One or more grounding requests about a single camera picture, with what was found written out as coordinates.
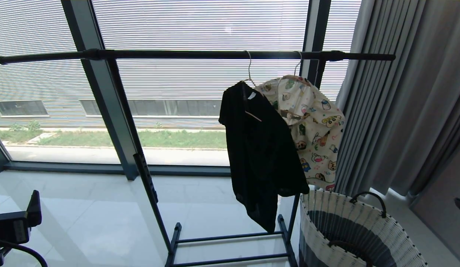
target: curtain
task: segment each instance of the curtain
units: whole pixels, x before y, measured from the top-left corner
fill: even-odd
[[[460,142],[460,0],[366,0],[337,98],[347,122],[336,191],[418,194]]]

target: basket handle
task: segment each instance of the basket handle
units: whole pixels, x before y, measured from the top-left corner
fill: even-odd
[[[346,250],[346,248],[344,248],[344,247],[353,247],[353,248],[355,248],[357,250],[357,252],[359,252],[361,254],[360,255],[361,257],[359,257],[359,258],[365,260],[365,262],[367,263],[367,267],[373,267],[374,266],[374,261],[372,261],[372,259],[369,258],[369,256],[365,252],[363,252],[362,250],[359,250],[357,248],[357,246],[352,244],[352,243],[333,240],[333,241],[330,241],[328,245],[329,245],[329,247],[332,247],[333,245],[336,245],[337,247],[341,247],[341,248],[343,248],[345,250]]]
[[[374,197],[376,197],[379,201],[380,201],[380,204],[381,204],[381,217],[382,218],[386,218],[387,217],[387,208],[385,207],[385,203],[383,202],[383,199],[381,199],[380,196],[378,196],[377,194],[375,193],[372,193],[372,192],[369,192],[369,191],[364,191],[364,192],[360,192],[358,194],[356,194],[355,196],[352,197],[352,199],[350,200],[350,203],[354,204],[357,202],[357,198],[360,196],[360,195],[363,195],[363,194],[369,194],[369,195],[372,195]]]

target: road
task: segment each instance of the road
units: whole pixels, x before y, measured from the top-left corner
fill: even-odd
[[[15,161],[72,162],[94,164],[119,164],[113,147],[37,147],[8,146],[6,149]],[[184,150],[144,148],[148,164],[228,166],[226,150]]]

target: corrugated metal wall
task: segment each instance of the corrugated metal wall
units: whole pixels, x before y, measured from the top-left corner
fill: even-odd
[[[358,7],[353,3],[345,10],[349,6],[344,2],[332,0],[325,49],[350,47],[353,25],[348,21],[355,23]],[[108,49],[301,50],[308,10],[308,0],[93,3]],[[350,19],[339,20],[344,16]],[[346,24],[352,27],[350,37]],[[0,0],[0,56],[73,50],[59,0]],[[260,83],[291,74],[297,62],[254,60],[252,78]],[[330,73],[334,64],[327,65],[323,92],[338,91],[332,80],[338,82],[345,75],[343,64]],[[118,65],[128,99],[220,99],[225,88],[248,76],[247,60],[119,60]],[[0,116],[0,126],[37,120],[43,127],[104,127],[101,117],[86,116],[80,105],[80,99],[92,98],[78,60],[0,65],[0,101],[42,100],[49,113],[49,117]],[[158,122],[163,127],[220,126],[217,117],[135,117],[135,122],[138,127]]]

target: glass pane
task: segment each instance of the glass pane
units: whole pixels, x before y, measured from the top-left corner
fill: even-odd
[[[359,16],[362,0],[332,0],[324,38],[324,51],[350,52],[355,22]],[[335,101],[347,71],[348,60],[327,62],[320,90]]]
[[[107,49],[301,50],[308,0],[93,0]],[[297,60],[253,60],[255,83],[293,74]],[[118,60],[128,99],[156,101],[135,116],[149,164],[228,165],[218,123],[223,91],[248,60]],[[165,105],[162,113],[158,102]]]
[[[76,50],[60,0],[0,0],[0,56]],[[16,161],[114,163],[79,60],[0,65],[0,139]]]

